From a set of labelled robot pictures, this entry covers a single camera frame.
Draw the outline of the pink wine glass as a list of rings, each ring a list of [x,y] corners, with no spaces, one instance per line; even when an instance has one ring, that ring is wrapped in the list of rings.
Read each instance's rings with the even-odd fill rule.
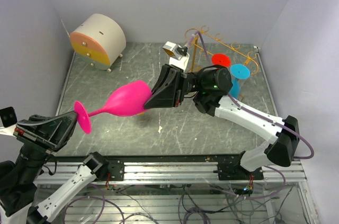
[[[146,111],[144,104],[150,97],[150,87],[144,81],[137,80],[116,89],[98,110],[88,112],[80,101],[76,101],[74,111],[77,113],[77,122],[81,129],[86,134],[90,134],[92,131],[90,117],[101,113],[118,117],[134,116]]]

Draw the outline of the red wine glass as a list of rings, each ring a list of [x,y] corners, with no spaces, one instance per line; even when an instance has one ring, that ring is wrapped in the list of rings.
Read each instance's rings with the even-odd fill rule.
[[[231,59],[223,53],[214,54],[211,61],[216,68],[229,68],[231,65]]]

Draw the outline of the blue wine glass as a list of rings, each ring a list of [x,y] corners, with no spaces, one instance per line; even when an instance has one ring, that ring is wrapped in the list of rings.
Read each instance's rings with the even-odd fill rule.
[[[244,80],[247,80],[251,73],[250,70],[242,64],[234,64],[230,67],[230,73],[232,75],[232,88],[229,92],[229,94],[233,97],[233,98],[238,98],[239,94],[240,94],[240,88],[241,85],[240,83]]]

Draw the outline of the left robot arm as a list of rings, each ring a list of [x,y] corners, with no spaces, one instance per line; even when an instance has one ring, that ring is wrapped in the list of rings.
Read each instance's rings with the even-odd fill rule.
[[[108,174],[108,162],[98,152],[89,154],[75,174],[55,193],[33,205],[35,180],[43,166],[68,143],[77,125],[74,111],[55,117],[32,115],[19,121],[12,107],[1,109],[1,134],[23,145],[15,162],[1,162],[2,223],[51,223],[84,187]]]

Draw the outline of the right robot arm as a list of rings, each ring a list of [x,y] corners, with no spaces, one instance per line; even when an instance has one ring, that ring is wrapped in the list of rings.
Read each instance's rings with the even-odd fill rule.
[[[271,116],[237,101],[230,94],[232,86],[230,71],[221,65],[185,73],[165,64],[144,108],[178,107],[187,94],[193,93],[194,105],[202,114],[231,121],[266,141],[264,146],[240,153],[233,167],[237,178],[246,179],[259,167],[270,164],[289,167],[299,143],[298,120]]]

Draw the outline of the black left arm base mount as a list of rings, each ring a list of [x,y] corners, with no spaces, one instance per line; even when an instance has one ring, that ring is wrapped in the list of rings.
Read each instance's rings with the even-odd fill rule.
[[[124,180],[124,163],[109,163],[108,164],[108,181],[123,181]]]

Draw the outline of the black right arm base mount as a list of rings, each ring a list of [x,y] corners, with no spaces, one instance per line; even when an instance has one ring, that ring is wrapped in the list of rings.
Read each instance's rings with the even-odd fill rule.
[[[217,155],[218,164],[214,173],[218,174],[220,181],[249,180],[251,175],[255,181],[264,179],[263,173],[260,172],[261,167],[250,172],[240,166],[240,160],[244,153],[245,151],[239,154]]]

